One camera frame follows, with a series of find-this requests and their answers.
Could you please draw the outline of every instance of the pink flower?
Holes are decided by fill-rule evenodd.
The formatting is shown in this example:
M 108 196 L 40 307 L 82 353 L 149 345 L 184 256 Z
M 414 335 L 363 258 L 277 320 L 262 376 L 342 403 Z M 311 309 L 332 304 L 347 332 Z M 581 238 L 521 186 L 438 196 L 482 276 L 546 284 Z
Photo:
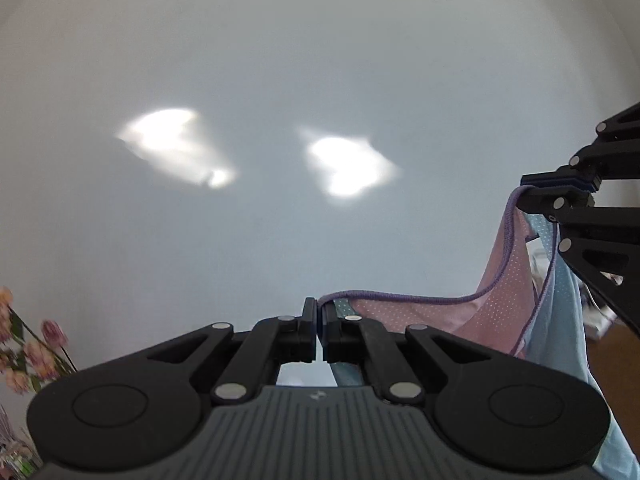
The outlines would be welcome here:
M 0 305 L 11 306 L 14 301 L 14 295 L 5 286 L 0 286 Z
M 11 311 L 9 307 L 0 303 L 0 343 L 11 339 Z
M 69 339 L 66 338 L 64 332 L 60 328 L 60 325 L 55 321 L 50 319 L 45 319 L 42 322 L 41 326 L 42 335 L 44 336 L 44 341 L 52 348 L 60 348 L 66 346 L 69 342 Z
M 29 341 L 24 345 L 24 355 L 33 367 L 56 363 L 51 352 L 37 341 Z
M 6 371 L 6 385 L 17 394 L 28 392 L 29 376 L 25 372 L 16 372 L 10 368 Z
M 58 376 L 56 366 L 51 363 L 35 365 L 33 367 L 33 370 L 36 372 L 36 375 L 43 381 L 53 380 Z

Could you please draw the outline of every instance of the pink cloth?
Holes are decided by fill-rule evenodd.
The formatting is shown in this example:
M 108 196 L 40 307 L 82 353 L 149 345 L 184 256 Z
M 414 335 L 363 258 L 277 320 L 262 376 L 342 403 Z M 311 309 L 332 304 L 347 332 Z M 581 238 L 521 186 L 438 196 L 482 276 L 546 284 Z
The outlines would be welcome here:
M 358 314 L 381 321 L 391 332 L 404 332 L 410 324 L 423 323 L 504 353 L 524 356 L 524 332 L 540 302 L 532 285 L 526 248 L 530 227 L 515 207 L 524 190 L 517 188 L 510 197 L 476 294 L 421 298 L 354 290 L 331 294 L 321 298 L 321 303 L 348 298 Z

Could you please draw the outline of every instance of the green leaf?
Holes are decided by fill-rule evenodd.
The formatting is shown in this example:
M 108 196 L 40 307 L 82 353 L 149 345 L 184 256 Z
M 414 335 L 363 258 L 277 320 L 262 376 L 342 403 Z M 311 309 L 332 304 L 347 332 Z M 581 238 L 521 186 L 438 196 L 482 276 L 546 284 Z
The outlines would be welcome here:
M 33 385 L 33 389 L 36 393 L 38 393 L 42 389 L 42 382 L 38 378 L 38 376 L 31 376 L 31 384 Z
M 0 352 L 1 356 L 6 358 L 6 365 L 13 369 L 15 367 L 15 353 L 13 350 L 4 350 Z
M 24 355 L 24 350 L 20 350 L 20 352 L 18 352 L 18 355 L 15 357 L 14 370 L 20 372 L 27 371 L 27 358 Z
M 11 334 L 21 341 L 24 341 L 24 325 L 15 312 L 11 313 Z
M 71 375 L 71 373 L 69 373 L 69 370 L 65 368 L 65 366 L 60 361 L 56 361 L 56 371 L 61 377 Z
M 74 372 L 73 368 L 68 364 L 66 364 L 64 361 L 62 362 L 63 362 L 63 365 L 61 366 L 61 368 L 63 370 L 63 373 L 61 373 L 61 375 L 71 375 Z

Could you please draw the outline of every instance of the light blue cloth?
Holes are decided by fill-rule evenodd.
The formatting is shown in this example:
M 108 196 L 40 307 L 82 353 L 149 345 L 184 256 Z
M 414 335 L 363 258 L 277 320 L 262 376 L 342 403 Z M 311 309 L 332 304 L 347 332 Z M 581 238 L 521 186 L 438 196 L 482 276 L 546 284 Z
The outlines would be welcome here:
M 540 236 L 546 256 L 551 260 L 557 250 L 553 246 L 556 225 L 542 215 L 526 216 L 532 229 Z M 587 362 L 577 278 L 564 260 L 556 257 L 555 269 L 549 279 L 548 292 L 526 334 L 527 360 L 570 374 L 600 391 Z M 610 480 L 640 480 L 638 460 L 613 414 L 609 433 L 594 468 Z
M 357 314 L 357 312 L 351 308 L 349 300 L 334 300 L 334 305 L 335 313 L 339 317 Z M 338 386 L 362 386 L 364 384 L 364 378 L 357 365 L 351 363 L 333 363 L 330 367 L 334 373 L 335 383 Z

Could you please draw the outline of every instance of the gray ribbed plate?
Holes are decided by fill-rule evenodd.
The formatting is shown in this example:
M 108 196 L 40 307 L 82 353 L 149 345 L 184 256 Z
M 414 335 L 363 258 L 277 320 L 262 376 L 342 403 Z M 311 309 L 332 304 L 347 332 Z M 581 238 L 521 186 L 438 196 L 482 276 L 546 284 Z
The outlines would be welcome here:
M 190 443 L 155 464 L 112 474 L 47 465 L 36 478 L 595 480 L 602 477 L 586 466 L 546 476 L 524 476 L 477 465 L 449 449 L 419 410 L 386 404 L 370 386 L 267 386 L 252 402 L 215 409 Z

